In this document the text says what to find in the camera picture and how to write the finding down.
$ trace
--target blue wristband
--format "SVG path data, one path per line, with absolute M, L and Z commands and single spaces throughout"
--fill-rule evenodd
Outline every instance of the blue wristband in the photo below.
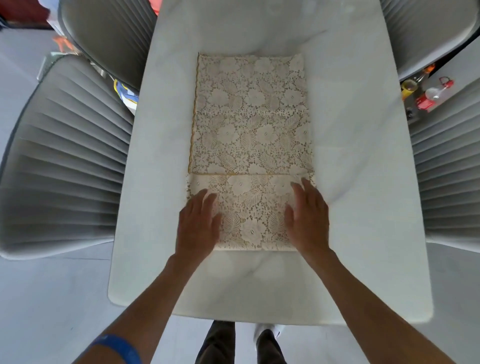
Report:
M 96 338 L 90 346 L 103 345 L 116 351 L 126 364 L 142 364 L 137 350 L 127 340 L 115 335 L 102 335 Z

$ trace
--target pleated upholstery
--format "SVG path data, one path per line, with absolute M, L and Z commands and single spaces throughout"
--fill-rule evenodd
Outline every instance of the pleated upholstery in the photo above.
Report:
M 479 0 L 380 0 L 400 79 L 435 62 L 478 28 Z
M 27 259 L 113 241 L 132 123 L 86 59 L 58 60 L 3 157 L 0 255 Z
M 157 16 L 148 0 L 61 0 L 67 38 L 98 66 L 139 92 Z
M 480 80 L 410 125 L 427 236 L 480 243 Z

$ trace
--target forearm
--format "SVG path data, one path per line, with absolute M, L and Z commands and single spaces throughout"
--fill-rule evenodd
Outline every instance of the forearm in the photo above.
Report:
M 175 304 L 197 268 L 196 264 L 171 256 L 152 284 L 102 334 L 113 334 L 128 341 L 143 364 L 151 362 Z M 78 364 L 123 364 L 113 350 L 95 345 Z
M 453 363 L 356 279 L 333 251 L 315 254 L 307 262 L 328 289 L 370 363 Z

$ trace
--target white shoe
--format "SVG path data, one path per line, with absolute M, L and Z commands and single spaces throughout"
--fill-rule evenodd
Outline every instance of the white shoe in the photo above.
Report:
M 264 332 L 265 330 L 270 330 L 276 339 L 280 336 L 284 327 L 285 325 L 256 324 L 255 331 L 253 332 L 253 343 L 255 344 L 255 347 L 257 346 L 258 338 L 260 337 L 262 332 Z

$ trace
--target floral lace pattern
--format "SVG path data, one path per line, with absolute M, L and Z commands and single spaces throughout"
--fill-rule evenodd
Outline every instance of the floral lace pattern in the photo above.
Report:
M 313 173 L 289 175 L 198 175 L 187 180 L 188 195 L 204 188 L 218 193 L 214 213 L 223 223 L 217 250 L 294 251 L 284 225 L 286 203 L 294 206 L 291 182 L 301 177 L 314 183 Z
M 303 57 L 199 55 L 189 173 L 313 172 Z
M 217 192 L 219 250 L 295 250 L 291 182 L 313 181 L 302 55 L 199 55 L 187 195 Z

